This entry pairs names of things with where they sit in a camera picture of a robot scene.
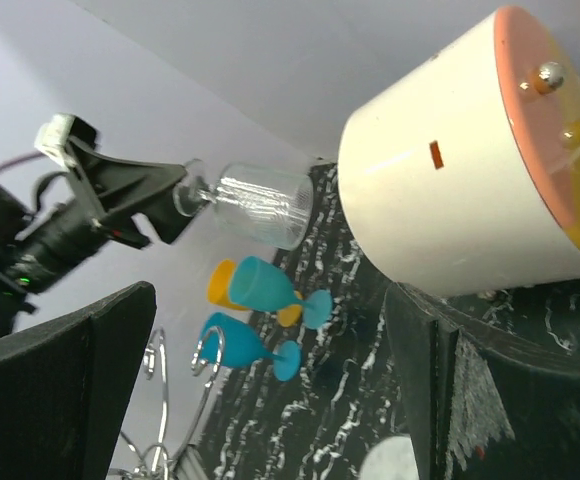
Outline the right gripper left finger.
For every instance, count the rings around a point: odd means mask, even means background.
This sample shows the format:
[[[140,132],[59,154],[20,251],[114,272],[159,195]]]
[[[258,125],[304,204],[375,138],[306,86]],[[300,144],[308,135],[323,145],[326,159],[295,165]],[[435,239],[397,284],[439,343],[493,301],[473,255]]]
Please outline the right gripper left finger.
[[[141,281],[0,338],[0,479],[103,479],[156,316]]]

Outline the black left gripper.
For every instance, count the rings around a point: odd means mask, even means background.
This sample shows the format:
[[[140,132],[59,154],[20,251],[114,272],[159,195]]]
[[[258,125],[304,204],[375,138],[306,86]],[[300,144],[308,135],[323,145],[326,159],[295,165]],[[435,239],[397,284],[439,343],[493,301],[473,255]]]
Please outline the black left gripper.
[[[68,179],[86,219],[109,239],[127,246],[151,243],[133,217],[145,216],[158,238],[174,243],[192,222],[181,213],[177,191],[192,172],[184,165],[138,162],[100,154],[85,142],[67,140]]]

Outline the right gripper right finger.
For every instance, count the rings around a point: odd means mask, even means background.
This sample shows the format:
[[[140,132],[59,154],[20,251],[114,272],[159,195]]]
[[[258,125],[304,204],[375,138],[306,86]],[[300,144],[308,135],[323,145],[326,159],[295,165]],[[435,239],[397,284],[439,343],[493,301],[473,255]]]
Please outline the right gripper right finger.
[[[580,284],[384,296],[423,479],[580,479]]]

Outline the yellow wine glass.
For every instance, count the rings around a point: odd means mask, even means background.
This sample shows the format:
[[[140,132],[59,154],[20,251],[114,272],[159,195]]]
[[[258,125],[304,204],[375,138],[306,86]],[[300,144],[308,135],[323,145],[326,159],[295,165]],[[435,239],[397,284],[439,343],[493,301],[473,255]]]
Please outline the yellow wine glass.
[[[303,297],[278,267],[256,256],[222,260],[212,273],[207,300],[232,310],[275,313],[282,327],[295,325],[303,313]]]

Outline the clear ribbed tumbler glass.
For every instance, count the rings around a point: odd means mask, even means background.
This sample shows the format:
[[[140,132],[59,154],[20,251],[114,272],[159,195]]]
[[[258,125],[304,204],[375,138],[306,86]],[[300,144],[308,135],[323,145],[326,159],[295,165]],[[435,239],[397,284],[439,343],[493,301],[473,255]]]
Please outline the clear ribbed tumbler glass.
[[[201,160],[188,162],[186,170],[172,191],[181,215],[193,217],[209,207],[220,227],[281,250],[293,250],[304,239],[314,203],[308,175],[231,163],[209,183]]]

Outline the blue wine glass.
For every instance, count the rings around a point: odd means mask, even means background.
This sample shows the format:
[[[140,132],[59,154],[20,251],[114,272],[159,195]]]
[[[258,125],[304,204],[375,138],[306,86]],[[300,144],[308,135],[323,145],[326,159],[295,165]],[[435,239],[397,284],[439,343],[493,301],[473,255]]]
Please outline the blue wine glass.
[[[300,306],[304,325],[312,330],[324,325],[333,310],[329,290],[319,289],[301,299],[283,270],[256,256],[246,257],[236,266],[228,297],[233,303],[262,312]]]
[[[224,339],[220,361],[223,367],[245,368],[268,359],[272,361],[275,378],[281,382],[291,380],[300,369],[301,349],[295,341],[285,341],[270,351],[250,325],[221,312],[212,314],[199,334],[203,342],[200,358],[216,364],[221,338]]]

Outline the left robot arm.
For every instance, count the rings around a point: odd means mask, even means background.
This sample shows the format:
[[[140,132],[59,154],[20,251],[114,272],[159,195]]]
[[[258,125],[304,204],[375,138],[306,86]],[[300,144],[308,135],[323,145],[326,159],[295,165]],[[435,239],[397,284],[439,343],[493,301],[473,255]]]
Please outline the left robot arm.
[[[62,280],[108,242],[134,249],[150,245],[134,216],[145,216],[159,239],[172,244],[192,219],[179,203],[191,173],[184,165],[115,159],[92,143],[70,137],[61,171],[73,196],[39,225],[34,213],[0,185],[0,338],[16,316],[32,314],[28,300]]]

